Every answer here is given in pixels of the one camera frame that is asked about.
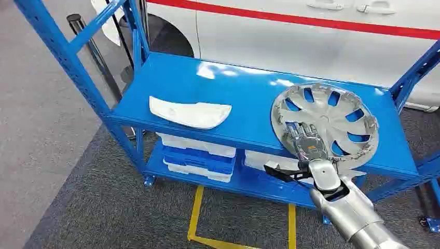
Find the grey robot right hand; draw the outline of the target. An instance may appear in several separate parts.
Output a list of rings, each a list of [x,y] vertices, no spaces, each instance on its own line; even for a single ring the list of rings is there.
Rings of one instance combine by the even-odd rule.
[[[286,127],[299,161],[308,163],[319,159],[329,159],[326,145],[313,124],[287,122]]]

